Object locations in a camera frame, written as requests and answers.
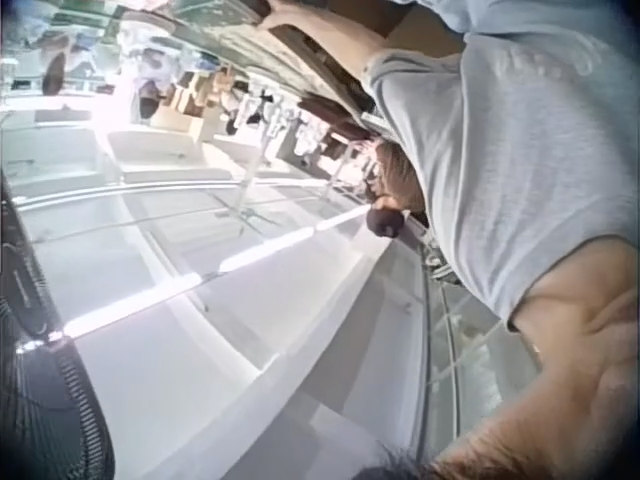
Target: hand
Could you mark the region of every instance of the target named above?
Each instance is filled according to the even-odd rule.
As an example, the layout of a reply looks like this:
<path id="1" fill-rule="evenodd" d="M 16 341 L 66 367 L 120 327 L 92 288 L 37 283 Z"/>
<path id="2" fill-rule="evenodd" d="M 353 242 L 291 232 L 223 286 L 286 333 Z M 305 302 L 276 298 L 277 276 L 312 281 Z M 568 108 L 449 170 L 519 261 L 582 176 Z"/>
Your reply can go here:
<path id="1" fill-rule="evenodd" d="M 295 7 L 291 2 L 287 0 L 267 0 L 271 7 L 271 13 L 267 15 L 262 22 L 258 24 L 260 30 L 271 30 L 272 28 L 279 27 L 281 25 L 287 25 L 290 23 L 290 13 L 292 7 Z"/>

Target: gray t-shirt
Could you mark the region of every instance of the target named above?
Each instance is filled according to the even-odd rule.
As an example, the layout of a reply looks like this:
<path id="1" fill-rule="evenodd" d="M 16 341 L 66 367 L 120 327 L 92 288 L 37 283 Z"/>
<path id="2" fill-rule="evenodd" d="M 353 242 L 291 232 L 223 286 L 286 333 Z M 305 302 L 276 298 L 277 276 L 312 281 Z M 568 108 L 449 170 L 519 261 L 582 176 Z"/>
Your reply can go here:
<path id="1" fill-rule="evenodd" d="M 384 52 L 363 83 L 419 174 L 445 257 L 508 320 L 586 241 L 638 246 L 638 70 L 561 28 L 466 41 L 445 59 Z"/>

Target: fluorescent light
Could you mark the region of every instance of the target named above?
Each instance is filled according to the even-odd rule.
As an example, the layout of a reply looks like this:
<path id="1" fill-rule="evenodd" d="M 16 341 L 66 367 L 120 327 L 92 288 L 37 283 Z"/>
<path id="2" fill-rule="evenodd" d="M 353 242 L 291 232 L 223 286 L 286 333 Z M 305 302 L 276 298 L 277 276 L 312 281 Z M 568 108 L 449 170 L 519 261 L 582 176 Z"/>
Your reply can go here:
<path id="1" fill-rule="evenodd" d="M 305 227 L 300 230 L 288 233 L 273 240 L 267 240 L 266 242 L 249 248 L 244 252 L 233 255 L 227 258 L 220 264 L 218 269 L 219 273 L 229 273 L 239 268 L 250 265 L 254 262 L 269 257 L 280 250 L 291 247 L 297 243 L 303 242 L 313 236 L 313 228 Z"/>
<path id="2" fill-rule="evenodd" d="M 370 209 L 370 205 L 362 205 L 361 207 L 354 208 L 350 212 L 336 215 L 333 218 L 328 218 L 327 220 L 323 220 L 322 222 L 318 223 L 318 225 L 316 225 L 316 230 L 321 232 L 323 230 L 329 230 L 330 228 L 337 227 L 342 223 L 348 222 L 349 220 L 353 220 L 354 218 L 364 215 Z"/>
<path id="3" fill-rule="evenodd" d="M 71 320 L 64 326 L 64 333 L 71 338 L 82 337 L 95 330 L 119 322 L 149 307 L 158 305 L 165 300 L 197 287 L 201 283 L 202 278 L 196 273 L 173 278 L 153 288 L 144 290 L 131 297 L 124 298 L 106 307 L 99 308 L 98 310 Z"/>

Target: sleeve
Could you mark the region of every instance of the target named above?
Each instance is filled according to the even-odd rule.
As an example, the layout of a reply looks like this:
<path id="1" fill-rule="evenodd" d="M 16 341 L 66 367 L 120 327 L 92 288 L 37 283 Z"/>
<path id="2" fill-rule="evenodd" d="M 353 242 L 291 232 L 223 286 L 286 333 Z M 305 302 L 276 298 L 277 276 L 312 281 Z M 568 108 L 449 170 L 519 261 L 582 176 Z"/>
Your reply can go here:
<path id="1" fill-rule="evenodd" d="M 401 50 L 383 51 L 365 68 L 363 88 L 412 160 L 462 108 L 459 71 L 460 55 L 434 59 Z"/>

